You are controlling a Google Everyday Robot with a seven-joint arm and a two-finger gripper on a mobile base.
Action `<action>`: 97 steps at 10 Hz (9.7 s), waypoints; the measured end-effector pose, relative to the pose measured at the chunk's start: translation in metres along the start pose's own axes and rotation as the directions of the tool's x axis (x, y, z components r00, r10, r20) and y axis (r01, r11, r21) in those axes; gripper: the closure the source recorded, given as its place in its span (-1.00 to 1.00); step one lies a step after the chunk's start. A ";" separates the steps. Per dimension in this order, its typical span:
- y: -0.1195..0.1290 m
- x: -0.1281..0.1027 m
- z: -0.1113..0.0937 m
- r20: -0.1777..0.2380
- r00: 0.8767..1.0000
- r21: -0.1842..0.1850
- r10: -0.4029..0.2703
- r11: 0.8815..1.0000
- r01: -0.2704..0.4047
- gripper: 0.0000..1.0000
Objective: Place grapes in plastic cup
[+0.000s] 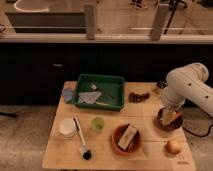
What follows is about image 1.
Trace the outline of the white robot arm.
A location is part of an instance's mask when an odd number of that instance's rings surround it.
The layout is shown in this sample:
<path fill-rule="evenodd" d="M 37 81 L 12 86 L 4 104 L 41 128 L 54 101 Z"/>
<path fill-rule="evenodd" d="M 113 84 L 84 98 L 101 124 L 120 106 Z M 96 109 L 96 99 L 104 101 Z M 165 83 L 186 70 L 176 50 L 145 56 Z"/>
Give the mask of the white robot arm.
<path fill-rule="evenodd" d="M 186 99 L 213 116 L 213 88 L 205 83 L 208 77 L 209 71 L 202 63 L 179 67 L 167 74 L 167 86 L 161 94 L 164 126 L 174 120 L 175 111 L 182 107 Z"/>

